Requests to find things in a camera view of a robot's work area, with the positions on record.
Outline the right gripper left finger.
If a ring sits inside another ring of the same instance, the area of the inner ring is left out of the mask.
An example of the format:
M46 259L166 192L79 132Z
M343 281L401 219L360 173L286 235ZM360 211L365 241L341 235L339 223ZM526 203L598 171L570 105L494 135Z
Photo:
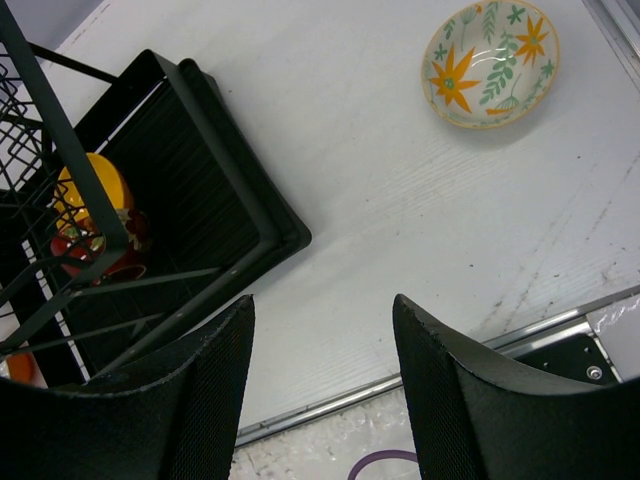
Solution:
M255 328L252 296L84 385L1 381L4 479L226 479Z

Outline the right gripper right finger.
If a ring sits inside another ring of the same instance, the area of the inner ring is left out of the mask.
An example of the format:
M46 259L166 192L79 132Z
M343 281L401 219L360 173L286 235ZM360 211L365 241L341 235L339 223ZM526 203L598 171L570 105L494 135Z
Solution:
M422 478L638 478L637 380L596 386L535 369L402 294L392 317Z

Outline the orange bowl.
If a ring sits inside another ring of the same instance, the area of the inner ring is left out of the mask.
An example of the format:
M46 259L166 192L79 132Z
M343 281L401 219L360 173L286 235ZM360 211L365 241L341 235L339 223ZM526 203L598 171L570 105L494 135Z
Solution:
M9 378L18 383L31 384L35 376L35 363L30 353L20 353L6 359Z

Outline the red bowl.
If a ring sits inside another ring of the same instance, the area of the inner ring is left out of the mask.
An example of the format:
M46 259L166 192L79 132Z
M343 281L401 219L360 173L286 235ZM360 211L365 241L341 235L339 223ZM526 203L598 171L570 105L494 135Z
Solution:
M135 208L116 213L121 224L117 235L104 234L88 214L59 225L49 247L55 257L62 258L62 269L70 277L77 277L104 257L103 269L92 285L136 280L146 273L153 243L150 220Z

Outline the white floral bowl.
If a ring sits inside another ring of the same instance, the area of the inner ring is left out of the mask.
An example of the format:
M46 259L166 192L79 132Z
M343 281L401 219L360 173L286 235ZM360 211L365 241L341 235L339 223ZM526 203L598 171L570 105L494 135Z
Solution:
M449 123L505 126L533 109L554 82L560 43L543 11L525 1L480 1L435 31L420 69L425 99Z

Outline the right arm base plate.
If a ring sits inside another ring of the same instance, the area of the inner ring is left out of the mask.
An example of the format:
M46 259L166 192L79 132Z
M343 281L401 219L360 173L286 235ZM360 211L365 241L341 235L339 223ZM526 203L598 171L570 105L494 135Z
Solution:
M600 386L618 384L596 341L579 334L515 357L520 363L556 376Z

